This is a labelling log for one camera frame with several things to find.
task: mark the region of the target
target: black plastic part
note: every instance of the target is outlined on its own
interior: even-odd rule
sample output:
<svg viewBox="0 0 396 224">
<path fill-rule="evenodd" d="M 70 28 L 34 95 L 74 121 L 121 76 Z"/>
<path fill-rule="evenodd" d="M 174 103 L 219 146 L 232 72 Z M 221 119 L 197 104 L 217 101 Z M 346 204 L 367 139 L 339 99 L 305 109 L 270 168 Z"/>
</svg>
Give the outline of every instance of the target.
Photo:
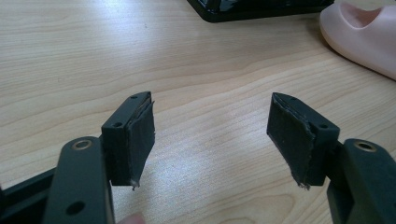
<svg viewBox="0 0 396 224">
<path fill-rule="evenodd" d="M 354 201 L 348 223 L 396 223 L 396 162 L 381 146 L 348 139 L 339 156 Z"/>
<path fill-rule="evenodd" d="M 333 182 L 327 188 L 327 199 L 332 213 L 334 224 L 347 223 L 350 211 L 354 205 L 352 194 L 349 190 L 340 190 Z"/>
<path fill-rule="evenodd" d="M 115 223 L 101 142 L 81 137 L 64 145 L 43 223 Z"/>
<path fill-rule="evenodd" d="M 299 186 L 323 185 L 324 158 L 337 145 L 340 129 L 295 97 L 273 93 L 267 134 Z"/>
<path fill-rule="evenodd" d="M 0 200 L 2 224 L 41 223 L 55 169 L 36 175 L 9 189 Z"/>
<path fill-rule="evenodd" d="M 129 97 L 102 126 L 107 172 L 113 186 L 139 187 L 155 141 L 150 92 Z"/>
<path fill-rule="evenodd" d="M 320 12 L 333 0 L 188 0 L 204 21 L 241 21 Z"/>
</svg>

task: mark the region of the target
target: pink object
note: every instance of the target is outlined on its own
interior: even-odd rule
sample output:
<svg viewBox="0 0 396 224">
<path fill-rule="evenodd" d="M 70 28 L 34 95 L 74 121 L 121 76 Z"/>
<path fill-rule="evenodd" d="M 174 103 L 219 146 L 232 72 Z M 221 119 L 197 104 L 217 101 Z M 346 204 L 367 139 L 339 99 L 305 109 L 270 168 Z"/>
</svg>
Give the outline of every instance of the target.
<svg viewBox="0 0 396 224">
<path fill-rule="evenodd" d="M 338 53 L 396 80 L 396 6 L 335 3 L 320 13 L 320 30 Z"/>
</svg>

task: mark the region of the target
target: wood grain surface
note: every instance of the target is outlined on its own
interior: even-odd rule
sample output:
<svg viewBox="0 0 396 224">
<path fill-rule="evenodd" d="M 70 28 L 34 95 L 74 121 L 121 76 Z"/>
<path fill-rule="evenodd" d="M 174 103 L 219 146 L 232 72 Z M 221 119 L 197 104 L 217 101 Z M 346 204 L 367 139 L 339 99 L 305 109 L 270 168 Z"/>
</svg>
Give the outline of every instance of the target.
<svg viewBox="0 0 396 224">
<path fill-rule="evenodd" d="M 359 1 L 366 8 L 394 1 Z M 57 163 L 152 91 L 156 144 L 117 220 L 332 223 L 324 187 L 297 187 L 266 135 L 270 97 L 300 98 L 396 158 L 396 82 L 335 53 L 318 13 L 207 23 L 185 0 L 0 1 L 0 183 Z"/>
</svg>

